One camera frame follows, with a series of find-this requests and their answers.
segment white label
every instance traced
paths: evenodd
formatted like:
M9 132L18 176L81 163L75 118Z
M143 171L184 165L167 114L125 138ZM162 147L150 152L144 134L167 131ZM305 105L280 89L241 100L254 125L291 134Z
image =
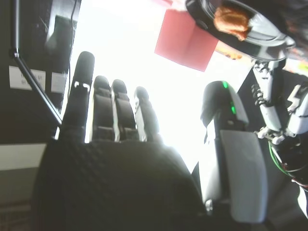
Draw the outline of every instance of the white label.
M40 87L45 91L45 84L46 84L46 72L45 71L38 71L32 70L34 77L37 79ZM16 66L9 66L9 73L10 73L10 86L11 88L15 89L25 89L25 90L32 90L30 85L28 84L26 78L21 73L18 67Z
M51 92L64 93L67 74L52 73Z

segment black metal rod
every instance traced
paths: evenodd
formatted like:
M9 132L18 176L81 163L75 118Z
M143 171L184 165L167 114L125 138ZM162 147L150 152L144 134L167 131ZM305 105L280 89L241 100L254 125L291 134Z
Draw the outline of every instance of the black metal rod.
M35 91L40 96L40 98L45 102L50 112L53 114L53 117L56 119L57 125L60 126L62 124L62 120L61 120L58 110L55 108L55 106L52 104L48 96L42 90L38 81L32 74L31 70L27 67L27 65L25 64L24 60L21 57L15 57L14 59L20 71L23 73L27 82L31 86L32 90Z
M23 73L32 90L36 92L44 101L49 111L55 118L57 125L60 126L62 124L62 120L58 110L40 87L30 68L26 65L20 55L20 0L11 0L11 57L17 63L17 66Z

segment green light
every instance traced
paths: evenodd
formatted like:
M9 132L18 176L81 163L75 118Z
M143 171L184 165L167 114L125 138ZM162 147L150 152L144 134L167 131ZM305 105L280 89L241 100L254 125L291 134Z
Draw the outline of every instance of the green light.
M232 113L235 115L236 111L235 111L235 107L234 106L231 107L231 110L232 110Z
M228 88L227 82L223 81L223 82L222 82L222 85L223 85L224 88Z

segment piece of food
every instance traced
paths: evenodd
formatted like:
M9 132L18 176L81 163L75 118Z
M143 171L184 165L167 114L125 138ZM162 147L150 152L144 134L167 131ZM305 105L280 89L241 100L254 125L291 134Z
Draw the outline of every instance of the piece of food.
M236 36L239 41L247 38L249 16L244 10L230 6L220 6L216 9L214 25L217 30Z

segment red sticky note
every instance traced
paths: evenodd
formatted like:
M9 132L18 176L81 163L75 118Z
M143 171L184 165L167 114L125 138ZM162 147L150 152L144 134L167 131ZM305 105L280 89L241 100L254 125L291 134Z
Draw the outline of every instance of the red sticky note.
M178 64L205 71L218 39L200 29L188 12L166 10L155 53Z

